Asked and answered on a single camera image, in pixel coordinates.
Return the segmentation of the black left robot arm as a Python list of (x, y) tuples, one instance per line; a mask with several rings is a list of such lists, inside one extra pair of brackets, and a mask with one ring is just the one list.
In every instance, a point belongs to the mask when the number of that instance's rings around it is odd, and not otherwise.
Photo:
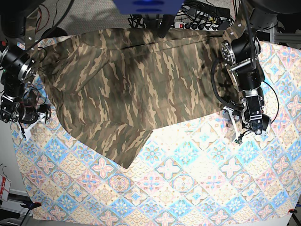
[(243, 128), (261, 135), (268, 130), (271, 119), (265, 115), (263, 91), (261, 83), (264, 81), (258, 55), (261, 46), (256, 36), (258, 30), (271, 26), (277, 17), (270, 0), (247, 0), (242, 2), (246, 28), (242, 35), (232, 41), (221, 43), (222, 61), (230, 65), (230, 72), (242, 94), (239, 102), (229, 101), (229, 114), (237, 113)]

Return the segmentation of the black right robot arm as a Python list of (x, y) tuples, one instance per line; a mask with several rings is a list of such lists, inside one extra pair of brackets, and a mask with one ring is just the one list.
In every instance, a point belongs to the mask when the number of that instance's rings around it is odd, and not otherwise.
[(41, 22), (41, 0), (2, 0), (0, 28), (5, 41), (0, 44), (0, 119), (33, 125), (49, 118), (50, 107), (38, 104), (37, 89), (29, 83), (39, 64), (38, 44), (35, 40)]

